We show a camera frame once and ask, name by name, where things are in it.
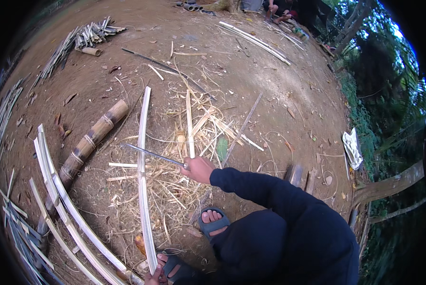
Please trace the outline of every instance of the foot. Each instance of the foot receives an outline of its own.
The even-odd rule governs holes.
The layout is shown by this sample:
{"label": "foot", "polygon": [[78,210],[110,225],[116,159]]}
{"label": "foot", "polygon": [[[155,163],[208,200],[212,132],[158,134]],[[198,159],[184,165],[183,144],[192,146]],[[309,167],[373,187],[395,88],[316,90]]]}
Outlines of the foot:
{"label": "foot", "polygon": [[[216,211],[212,211],[212,210],[207,210],[205,212],[202,213],[202,221],[204,223],[211,223],[217,220],[222,219],[222,216],[220,213],[216,212]],[[218,235],[220,233],[222,233],[223,231],[225,231],[227,229],[227,226],[224,226],[220,229],[217,229],[215,231],[210,232],[210,236],[215,236]],[[165,263],[167,262],[167,260],[169,259],[169,257],[165,254],[157,254],[157,262],[158,264],[160,264],[162,267],[164,267]],[[180,269],[181,265],[176,265],[172,271],[170,271],[167,274],[167,278],[171,278],[172,276],[174,276],[176,274],[176,272]]]}

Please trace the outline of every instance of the black long-sleeve shirt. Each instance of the black long-sleeve shirt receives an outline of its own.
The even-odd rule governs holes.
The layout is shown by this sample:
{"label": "black long-sleeve shirt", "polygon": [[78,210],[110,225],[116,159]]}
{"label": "black long-sleeve shirt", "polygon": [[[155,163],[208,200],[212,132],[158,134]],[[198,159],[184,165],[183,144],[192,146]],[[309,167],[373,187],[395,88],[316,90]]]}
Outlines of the black long-sleeve shirt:
{"label": "black long-sleeve shirt", "polygon": [[215,169],[211,185],[272,209],[287,223],[276,283],[356,284],[358,244],[346,221],[323,201],[277,177]]}

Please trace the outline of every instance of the hand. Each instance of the hand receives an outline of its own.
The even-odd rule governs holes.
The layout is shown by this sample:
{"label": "hand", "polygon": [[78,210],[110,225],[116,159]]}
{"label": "hand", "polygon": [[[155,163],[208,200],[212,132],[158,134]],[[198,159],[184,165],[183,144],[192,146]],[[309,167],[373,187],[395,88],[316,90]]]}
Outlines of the hand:
{"label": "hand", "polygon": [[197,182],[210,184],[210,175],[216,168],[211,161],[203,157],[185,157],[184,162],[189,165],[191,170],[180,167],[181,174]]}
{"label": "hand", "polygon": [[153,276],[149,271],[145,274],[145,285],[168,285],[167,277],[164,275],[164,270],[160,264],[157,265]]}

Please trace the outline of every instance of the white cloth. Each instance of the white cloth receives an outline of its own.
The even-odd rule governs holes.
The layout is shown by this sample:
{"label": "white cloth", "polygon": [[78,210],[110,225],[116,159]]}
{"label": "white cloth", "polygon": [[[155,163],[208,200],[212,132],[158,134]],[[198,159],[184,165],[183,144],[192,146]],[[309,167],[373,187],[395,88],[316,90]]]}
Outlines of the white cloth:
{"label": "white cloth", "polygon": [[351,134],[344,132],[343,134],[343,144],[346,149],[347,157],[349,158],[349,163],[353,170],[357,170],[364,158],[358,152],[358,143],[355,128],[351,131]]}

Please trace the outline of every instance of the green leaf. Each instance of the green leaf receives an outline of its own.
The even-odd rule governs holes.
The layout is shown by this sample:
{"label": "green leaf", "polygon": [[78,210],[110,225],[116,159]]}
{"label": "green leaf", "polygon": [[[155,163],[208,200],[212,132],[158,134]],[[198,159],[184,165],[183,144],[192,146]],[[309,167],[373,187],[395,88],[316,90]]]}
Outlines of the green leaf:
{"label": "green leaf", "polygon": [[228,146],[228,142],[227,142],[227,139],[224,137],[220,138],[219,141],[217,142],[216,152],[221,162],[224,160],[224,158],[226,158],[227,146]]}

